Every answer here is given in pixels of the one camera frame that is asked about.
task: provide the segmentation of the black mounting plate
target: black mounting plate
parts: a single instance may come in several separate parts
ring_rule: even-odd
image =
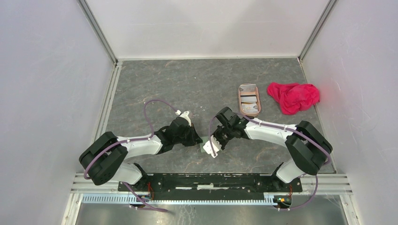
[[[290,185],[293,192],[303,191],[300,178],[277,190],[274,178],[261,173],[152,173],[146,179],[155,200],[263,200],[264,192],[288,193]],[[148,186],[132,189],[147,192]],[[119,182],[118,191],[129,190]]]

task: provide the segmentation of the green object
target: green object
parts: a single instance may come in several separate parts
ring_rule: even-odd
[[[200,137],[203,142],[199,144],[200,146],[200,152],[206,152],[205,149],[203,148],[203,146],[205,146],[206,142],[209,140],[208,136],[204,136],[204,137]]]

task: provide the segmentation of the crumpled pink cloth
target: crumpled pink cloth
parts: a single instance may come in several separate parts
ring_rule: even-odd
[[[283,114],[294,115],[319,102],[319,90],[312,84],[279,84],[272,82],[267,93],[281,106]]]

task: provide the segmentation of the floor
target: floor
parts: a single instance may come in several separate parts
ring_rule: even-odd
[[[298,204],[307,196],[294,196]],[[317,195],[299,210],[277,212],[271,206],[253,205],[159,205],[170,213],[132,210],[126,205],[82,204],[77,225],[347,225],[340,197]]]
[[[313,107],[296,115],[283,115],[279,105],[267,95],[271,82],[305,83],[306,80],[297,59],[125,61],[107,130],[117,136],[148,134],[150,129],[143,116],[144,102],[161,98],[181,111],[190,110],[199,136],[206,136],[209,121],[219,110],[228,106],[238,111],[237,89],[243,83],[255,83],[259,88],[259,119],[282,124],[306,120],[321,130]],[[147,111],[155,129],[168,125],[175,118],[173,111],[162,103],[148,105]],[[216,158],[202,153],[198,145],[176,145],[172,151],[135,157],[131,162],[139,163],[148,173],[271,173],[288,159],[287,149],[281,146],[234,139]],[[332,173],[333,168],[324,166],[321,172]]]

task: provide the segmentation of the white panel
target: white panel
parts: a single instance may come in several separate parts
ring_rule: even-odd
[[[88,0],[118,58],[298,56],[328,0]]]
[[[112,63],[74,0],[0,3],[1,224],[57,225]]]
[[[304,59],[338,169],[367,225],[398,219],[397,12],[396,0],[338,1]]]

